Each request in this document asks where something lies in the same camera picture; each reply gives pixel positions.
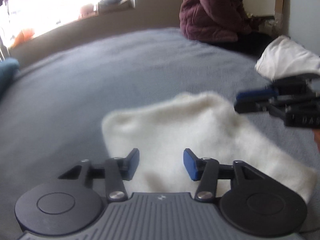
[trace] gray bed sheet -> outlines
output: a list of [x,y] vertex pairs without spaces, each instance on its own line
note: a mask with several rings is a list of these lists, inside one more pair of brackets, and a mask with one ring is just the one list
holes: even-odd
[[[0,239],[21,234],[14,205],[24,192],[81,159],[107,158],[101,120],[108,112],[184,91],[217,91],[233,101],[237,91],[267,83],[254,65],[250,57],[188,41],[169,28],[96,41],[23,70],[0,102]],[[285,128],[267,114],[248,118],[276,145],[320,171],[310,130]],[[303,231],[320,226],[319,203],[318,183]],[[303,236],[320,239],[319,231]]]

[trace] white cloth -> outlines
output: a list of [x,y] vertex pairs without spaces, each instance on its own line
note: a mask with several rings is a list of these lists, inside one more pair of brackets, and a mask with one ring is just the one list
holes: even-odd
[[[139,109],[115,111],[102,121],[103,137],[112,157],[140,150],[132,192],[191,192],[198,186],[183,165],[183,151],[211,157],[221,164],[243,160],[299,193],[308,202],[316,183],[313,169],[271,143],[233,106],[216,93],[181,94]],[[230,189],[219,181],[217,195]]]
[[270,80],[303,73],[320,75],[320,58],[288,37],[280,36],[266,47],[255,69]]

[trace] human hand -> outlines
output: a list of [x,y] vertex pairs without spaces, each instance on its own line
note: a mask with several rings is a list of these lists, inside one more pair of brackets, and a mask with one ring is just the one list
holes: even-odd
[[265,22],[265,19],[263,19],[261,17],[251,17],[248,20],[249,20],[249,26],[254,31],[258,31],[259,25],[261,25]]
[[318,150],[320,152],[320,130],[312,130],[315,135],[315,142],[318,146]]

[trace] teal cloth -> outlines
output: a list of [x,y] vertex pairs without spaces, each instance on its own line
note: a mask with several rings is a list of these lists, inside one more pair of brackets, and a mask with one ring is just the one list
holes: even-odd
[[14,58],[7,58],[0,62],[0,96],[9,87],[14,74],[19,69],[19,62]]

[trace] maroon puffer jacket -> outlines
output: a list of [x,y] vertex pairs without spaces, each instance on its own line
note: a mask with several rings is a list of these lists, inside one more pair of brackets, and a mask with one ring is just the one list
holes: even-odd
[[233,42],[237,33],[249,34],[243,0],[183,0],[180,27],[191,40]]

